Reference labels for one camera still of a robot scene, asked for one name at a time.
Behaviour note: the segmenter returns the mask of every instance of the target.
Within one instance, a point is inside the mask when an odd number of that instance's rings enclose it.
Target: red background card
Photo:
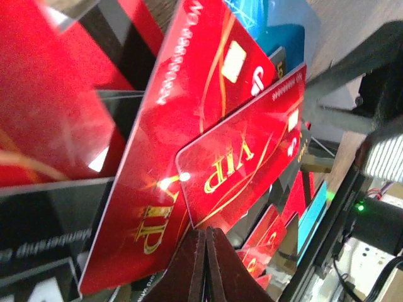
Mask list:
[[[278,217],[268,229],[265,239],[263,240],[269,242],[268,244],[237,250],[238,256],[242,259],[242,263],[253,278],[259,277],[266,269],[266,266],[286,234],[287,230],[281,218]]]
[[[125,142],[36,3],[0,10],[0,186],[114,176]]]
[[[245,244],[242,248],[246,249],[248,247],[268,244],[268,240],[270,238],[267,237],[267,235],[271,230],[271,226],[278,219],[278,217],[279,215],[276,207],[271,204],[248,239],[245,241]]]
[[[143,0],[100,0],[61,34],[97,89],[144,90],[164,35]]]
[[[259,285],[260,285],[264,290],[266,290],[266,288],[269,286],[270,279],[271,279],[271,275],[264,275],[264,276],[261,276],[261,277],[256,278],[255,281],[256,281],[257,283],[259,283]]]

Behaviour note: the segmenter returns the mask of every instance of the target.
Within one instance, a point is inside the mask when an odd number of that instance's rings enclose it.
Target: card chip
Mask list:
[[[298,109],[295,110],[288,118],[288,132],[293,130],[298,123]]]
[[[225,56],[221,74],[231,82],[235,83],[241,72],[242,66],[244,65],[245,58],[245,50],[243,50],[236,41],[232,41],[229,45],[227,55]]]

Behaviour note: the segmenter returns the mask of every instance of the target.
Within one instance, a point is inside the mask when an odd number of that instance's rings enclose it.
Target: red card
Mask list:
[[[167,267],[190,227],[178,151],[268,86],[275,68],[222,1],[183,0],[157,58],[81,291]]]
[[[270,241],[268,234],[270,233],[271,226],[279,217],[277,209],[272,204],[267,209],[266,213],[260,219],[255,229],[250,234],[249,238],[245,241],[243,249],[248,247],[255,247],[258,245],[266,245]]]
[[[267,242],[267,244],[237,251],[238,256],[242,259],[242,263],[253,278],[257,278],[262,274],[286,233],[287,230],[283,221],[280,216],[277,216],[273,224],[267,229],[264,237],[262,237],[261,242]]]
[[[0,10],[0,187],[114,176],[125,142],[36,3]]]
[[[195,228],[227,232],[298,153],[305,73],[303,64],[178,153]]]
[[[313,173],[309,173],[309,181],[310,181],[310,195],[315,195],[315,184],[314,184],[314,175]],[[290,195],[288,196],[287,202],[284,206],[283,212],[281,213],[281,218],[284,223],[288,223],[295,213],[298,213],[298,217],[301,218],[304,214],[307,206],[309,204],[306,203],[306,196],[304,190],[304,182],[302,180],[302,173],[298,171],[298,174],[295,178],[294,184],[291,188]]]
[[[144,90],[164,35],[143,0],[100,0],[61,34],[97,89]]]
[[[264,289],[269,286],[271,275],[264,275],[255,279],[255,281]]]

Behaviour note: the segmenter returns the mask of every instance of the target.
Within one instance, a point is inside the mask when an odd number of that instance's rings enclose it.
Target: white logo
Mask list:
[[[299,110],[297,109],[288,118],[288,132],[293,130],[295,128],[295,126],[298,124],[298,115],[299,115]]]
[[[258,66],[253,72],[251,94],[257,96],[264,89],[261,78],[263,77],[263,68]]]
[[[288,156],[292,156],[296,145],[297,145],[297,139],[294,137],[292,139],[291,145],[289,146],[288,151],[287,151]]]

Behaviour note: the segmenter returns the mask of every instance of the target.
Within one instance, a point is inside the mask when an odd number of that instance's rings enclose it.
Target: wooden surface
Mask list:
[[[76,18],[79,12],[92,5],[95,0],[46,0],[47,4]],[[163,31],[169,24],[176,0],[145,0],[153,17]],[[403,19],[402,0],[308,0],[322,21],[321,38],[312,66],[315,76],[326,69],[332,60],[337,62],[355,48],[383,23]],[[349,85],[354,99],[359,81]],[[316,177],[316,183],[327,179],[329,189],[335,191],[350,166],[355,151],[363,140],[357,133],[345,133],[334,168],[330,174]]]

